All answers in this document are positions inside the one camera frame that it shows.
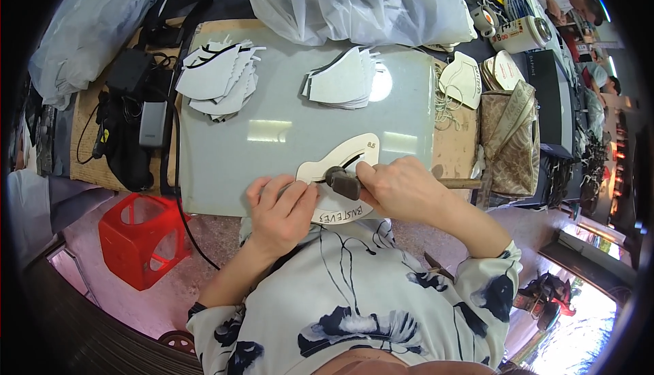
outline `bag strap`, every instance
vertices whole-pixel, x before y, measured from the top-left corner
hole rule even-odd
[[[509,97],[509,102],[504,107],[500,121],[484,145],[486,158],[491,162],[531,112],[531,107],[534,105],[534,92],[535,88],[532,85],[522,80],[518,81]]]
[[[181,27],[172,27],[166,24],[166,16],[193,3],[195,6],[186,16]],[[139,36],[139,43],[134,48],[145,50],[146,44],[158,49],[180,47],[198,27],[202,14],[209,9],[212,3],[213,0],[168,0],[161,15],[157,16],[157,13],[151,13],[146,17]]]

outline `power adapter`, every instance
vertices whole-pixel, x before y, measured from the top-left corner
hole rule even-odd
[[[143,50],[125,49],[111,66],[105,84],[115,97],[141,100],[143,86],[154,67],[154,56]]]

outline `mug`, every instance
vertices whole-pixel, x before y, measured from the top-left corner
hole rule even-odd
[[[496,29],[500,26],[500,20],[490,7],[486,5],[479,6],[470,12],[470,17],[472,17],[472,21],[481,36],[495,36]]]

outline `stack of cut pieces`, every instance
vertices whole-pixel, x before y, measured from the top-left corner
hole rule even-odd
[[[302,95],[310,101],[344,109],[368,104],[378,52],[359,46],[349,49],[331,64],[307,73]]]
[[[227,120],[247,104],[256,89],[254,61],[261,59],[254,53],[265,49],[253,47],[250,40],[232,44],[229,37],[209,42],[186,56],[175,90],[212,121]]]
[[[479,71],[490,90],[512,91],[519,80],[525,81],[525,77],[506,50],[482,62]]]

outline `tiled floor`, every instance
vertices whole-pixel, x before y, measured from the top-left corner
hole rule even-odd
[[[77,256],[88,285],[104,311],[152,338],[158,338],[169,330],[184,330],[186,311],[195,302],[202,284],[212,276],[213,268],[194,251],[191,257],[182,260],[151,289],[137,291],[117,278],[104,264],[97,223],[104,212],[122,197],[104,203],[67,228],[64,235],[68,249]],[[549,240],[557,229],[572,223],[566,214],[509,208],[493,211],[490,215],[509,231],[523,250],[524,268],[520,273],[520,285],[535,278],[536,270],[546,271],[553,267],[551,271],[557,271],[558,267],[539,257],[535,249]],[[218,265],[225,264],[237,251],[239,226],[237,217],[197,216],[189,223],[200,248]],[[397,243],[424,265],[426,261],[422,254],[425,251],[452,273],[466,257],[466,249],[461,242],[437,229],[393,221],[393,231]],[[57,267],[67,280],[79,287],[79,278],[68,268],[70,266],[59,263]],[[530,330],[532,324],[530,317],[516,318],[514,327],[519,330],[512,329],[507,339],[510,352],[522,345],[524,337],[518,332]]]

